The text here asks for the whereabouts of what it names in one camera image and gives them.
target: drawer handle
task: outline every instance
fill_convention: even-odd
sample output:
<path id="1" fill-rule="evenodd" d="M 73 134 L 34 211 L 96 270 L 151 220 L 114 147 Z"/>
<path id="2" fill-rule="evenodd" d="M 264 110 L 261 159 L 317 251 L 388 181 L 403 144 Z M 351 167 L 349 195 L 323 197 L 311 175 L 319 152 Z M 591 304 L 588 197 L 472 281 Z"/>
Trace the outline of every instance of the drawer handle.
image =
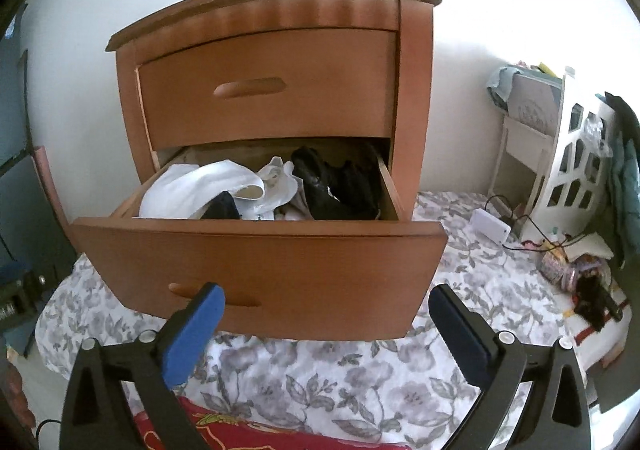
<path id="1" fill-rule="evenodd" d="M 238 98 L 239 96 L 270 95 L 281 93 L 287 88 L 279 76 L 270 78 L 254 78 L 220 84 L 213 91 L 217 98 Z"/>
<path id="2" fill-rule="evenodd" d="M 196 293 L 199 292 L 200 286 L 196 284 L 169 284 L 169 291 L 178 297 L 184 299 L 192 299 Z M 243 306 L 243 307 L 260 307 L 262 304 L 259 300 L 254 299 L 244 293 L 229 294 L 225 297 L 225 304 L 231 306 Z"/>

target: red stripe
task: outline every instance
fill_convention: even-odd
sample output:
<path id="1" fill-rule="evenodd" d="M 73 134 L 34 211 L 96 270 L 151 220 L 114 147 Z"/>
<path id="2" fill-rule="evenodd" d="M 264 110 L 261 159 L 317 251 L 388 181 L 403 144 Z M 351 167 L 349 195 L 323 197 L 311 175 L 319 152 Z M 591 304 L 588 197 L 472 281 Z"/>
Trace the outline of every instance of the red stripe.
<path id="1" fill-rule="evenodd" d="M 622 303 L 618 305 L 618 307 L 620 309 L 624 309 L 628 305 L 629 305 L 629 299 L 625 299 L 622 301 Z M 609 320 L 611 320 L 611 313 L 607 313 L 604 317 L 605 323 L 608 322 Z M 582 342 L 584 342 L 585 338 L 587 338 L 589 335 L 594 334 L 594 332 L 596 332 L 596 330 L 593 328 L 592 325 L 590 325 L 587 329 L 583 329 L 582 331 L 580 331 L 575 336 L 576 345 L 580 345 Z"/>

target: floral bedsheet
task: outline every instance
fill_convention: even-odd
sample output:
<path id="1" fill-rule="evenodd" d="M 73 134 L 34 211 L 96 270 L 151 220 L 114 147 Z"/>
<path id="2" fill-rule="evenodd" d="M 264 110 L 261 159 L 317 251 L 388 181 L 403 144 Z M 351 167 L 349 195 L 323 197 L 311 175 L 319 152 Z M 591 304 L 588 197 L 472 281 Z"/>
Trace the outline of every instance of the floral bedsheet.
<path id="1" fill-rule="evenodd" d="M 469 220 L 479 194 L 422 192 L 414 220 L 441 221 L 449 235 L 433 285 L 448 283 L 496 330 L 551 345 L 566 334 L 550 284 L 533 255 L 498 248 Z M 36 326 L 49 369 L 69 377 L 86 337 L 133 340 L 164 320 L 126 309 L 85 255 L 55 291 Z M 142 404 L 125 387 L 134 413 Z M 508 439 L 526 399 L 521 385 L 495 444 Z M 425 300 L 405 338 L 373 342 L 273 340 L 219 333 L 177 394 L 210 409 L 274 426 L 437 450 L 479 389 L 468 385 L 439 336 Z"/>

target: drawer front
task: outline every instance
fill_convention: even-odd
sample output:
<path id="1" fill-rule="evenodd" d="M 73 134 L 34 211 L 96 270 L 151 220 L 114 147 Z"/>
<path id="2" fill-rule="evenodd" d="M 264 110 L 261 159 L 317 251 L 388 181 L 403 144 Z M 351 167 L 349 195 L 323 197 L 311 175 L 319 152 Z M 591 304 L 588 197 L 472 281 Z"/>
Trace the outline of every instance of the drawer front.
<path id="1" fill-rule="evenodd" d="M 153 150 L 251 138 L 391 137 L 396 34 L 288 30 L 138 69 Z"/>
<path id="2" fill-rule="evenodd" d="M 437 222 L 81 218 L 72 228 L 126 307 L 167 318 L 187 303 L 170 284 L 215 282 L 227 300 L 220 330 L 309 340 L 405 336 L 447 239 Z"/>

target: wall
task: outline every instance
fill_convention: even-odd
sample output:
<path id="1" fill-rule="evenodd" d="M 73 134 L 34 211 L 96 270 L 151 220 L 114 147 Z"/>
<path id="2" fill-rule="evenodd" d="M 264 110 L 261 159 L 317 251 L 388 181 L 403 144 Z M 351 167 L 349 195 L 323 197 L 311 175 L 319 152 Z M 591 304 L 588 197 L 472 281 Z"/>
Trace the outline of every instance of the wall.
<path id="1" fill-rule="evenodd" d="M 138 184 L 110 35 L 180 0 L 28 0 L 33 135 L 70 220 L 108 214 Z M 596 91 L 640 103 L 640 25 L 624 0 L 444 0 L 435 11 L 433 93 L 422 187 L 486 191 L 501 117 L 484 83 L 505 61 L 574 66 Z"/>

